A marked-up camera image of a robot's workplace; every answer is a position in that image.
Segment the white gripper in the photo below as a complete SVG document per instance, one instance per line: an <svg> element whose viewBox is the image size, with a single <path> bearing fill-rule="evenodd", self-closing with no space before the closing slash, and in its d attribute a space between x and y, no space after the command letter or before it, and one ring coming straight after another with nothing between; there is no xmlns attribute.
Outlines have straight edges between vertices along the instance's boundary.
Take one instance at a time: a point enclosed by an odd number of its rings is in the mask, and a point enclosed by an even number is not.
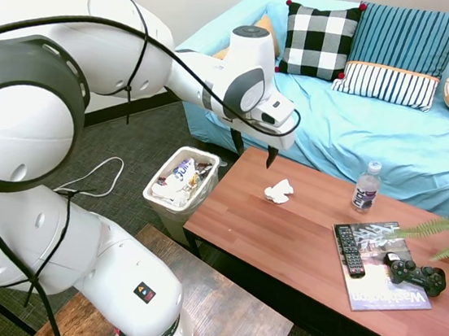
<svg viewBox="0 0 449 336"><path fill-rule="evenodd" d="M293 112L280 125L247 117L233 120L221 117L220 122L229 127L233 144L239 155L244 152L243 135L258 139L266 145L268 147L268 158L265 160L266 168L272 166L278 156L278 151L287 151L291 148L295 141L294 131L298 128Z"/></svg>

